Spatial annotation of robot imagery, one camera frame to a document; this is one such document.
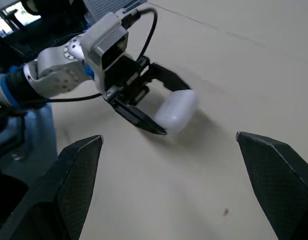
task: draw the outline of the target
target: white table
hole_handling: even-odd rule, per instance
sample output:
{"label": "white table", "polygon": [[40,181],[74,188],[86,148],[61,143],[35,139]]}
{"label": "white table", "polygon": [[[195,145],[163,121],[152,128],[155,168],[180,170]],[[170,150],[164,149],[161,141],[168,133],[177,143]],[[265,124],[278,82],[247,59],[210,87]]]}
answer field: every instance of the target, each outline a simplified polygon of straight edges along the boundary
{"label": "white table", "polygon": [[[197,91],[200,108],[177,137],[159,137],[101,98],[54,104],[59,151],[104,136],[81,239],[276,240],[235,134],[281,140],[308,161],[308,1],[150,2],[160,7],[147,55],[176,70]],[[151,21],[130,29],[134,57]],[[86,82],[64,97],[93,93]],[[153,112],[166,94],[154,84],[142,106]]]}

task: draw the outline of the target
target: window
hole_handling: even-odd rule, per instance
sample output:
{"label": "window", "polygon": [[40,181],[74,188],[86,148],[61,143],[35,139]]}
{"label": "window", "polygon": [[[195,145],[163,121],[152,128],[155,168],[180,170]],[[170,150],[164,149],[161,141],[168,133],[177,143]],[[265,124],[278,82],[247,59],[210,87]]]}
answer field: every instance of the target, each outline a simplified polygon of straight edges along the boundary
{"label": "window", "polygon": [[12,29],[7,25],[7,23],[0,17],[0,36],[4,37],[11,33]]}
{"label": "window", "polygon": [[[14,9],[17,9],[17,12],[15,13],[15,17],[25,26],[27,24],[30,24],[31,22],[40,19],[40,16],[33,16],[26,12],[26,10],[23,8],[21,2],[18,2],[16,4],[13,4],[3,10],[4,14],[9,13],[10,11],[13,11]],[[12,29],[9,27],[9,25],[0,17],[0,36],[3,38],[6,35],[12,33]]]}
{"label": "window", "polygon": [[22,4],[20,2],[9,6],[5,9],[6,13],[9,13],[10,11],[13,11],[14,9],[17,9],[17,13],[15,13],[15,17],[25,26],[27,24],[30,24],[31,22],[40,19],[40,16],[34,16],[26,12],[26,10],[23,8]]}

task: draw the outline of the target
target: cable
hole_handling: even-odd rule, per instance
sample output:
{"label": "cable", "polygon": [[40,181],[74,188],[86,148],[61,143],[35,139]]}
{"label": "cable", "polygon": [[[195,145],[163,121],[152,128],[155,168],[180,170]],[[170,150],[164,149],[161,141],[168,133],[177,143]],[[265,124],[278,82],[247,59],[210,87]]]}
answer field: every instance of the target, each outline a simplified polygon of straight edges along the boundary
{"label": "cable", "polygon": [[147,37],[147,40],[145,42],[145,45],[142,49],[142,51],[140,52],[139,54],[139,57],[137,60],[139,60],[142,56],[144,56],[147,48],[148,48],[148,45],[153,37],[153,34],[154,34],[154,31],[155,31],[155,28],[156,28],[156,25],[157,25],[157,21],[158,21],[158,13],[155,9],[153,9],[152,7],[151,8],[147,8],[147,9],[144,9],[144,10],[141,10],[138,12],[140,15],[145,15],[145,14],[149,14],[149,13],[153,13],[154,14],[154,20],[153,20],[153,25],[152,25],[152,28],[149,32],[149,35]]}
{"label": "cable", "polygon": [[44,99],[44,100],[34,100],[34,101],[27,101],[27,102],[22,102],[22,105],[28,105],[28,104],[44,104],[44,103],[66,103],[66,102],[79,102],[79,101],[85,101],[85,100],[90,100],[90,99],[95,99],[95,98],[98,98],[102,96],[101,93],[97,93],[97,94],[94,94],[94,95],[91,95],[91,96],[83,96],[83,97],[75,97],[75,98],[57,98],[57,99]]}

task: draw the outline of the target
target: white plastic container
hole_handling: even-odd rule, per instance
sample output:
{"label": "white plastic container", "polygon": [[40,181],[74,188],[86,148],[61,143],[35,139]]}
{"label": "white plastic container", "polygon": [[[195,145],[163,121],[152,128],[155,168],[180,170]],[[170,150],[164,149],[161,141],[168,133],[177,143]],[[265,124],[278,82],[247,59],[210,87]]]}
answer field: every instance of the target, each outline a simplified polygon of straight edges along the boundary
{"label": "white plastic container", "polygon": [[192,118],[198,105],[193,90],[179,90],[170,94],[155,114],[155,122],[169,134],[180,132]]}

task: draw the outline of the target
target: small dark spot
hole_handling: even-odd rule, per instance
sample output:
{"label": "small dark spot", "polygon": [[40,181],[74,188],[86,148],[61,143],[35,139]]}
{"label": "small dark spot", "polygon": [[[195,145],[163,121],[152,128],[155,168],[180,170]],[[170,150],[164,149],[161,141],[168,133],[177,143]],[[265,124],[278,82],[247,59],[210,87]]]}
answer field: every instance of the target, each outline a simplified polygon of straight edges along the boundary
{"label": "small dark spot", "polygon": [[227,216],[229,213],[229,209],[228,208],[225,208],[224,212],[223,212],[223,216]]}

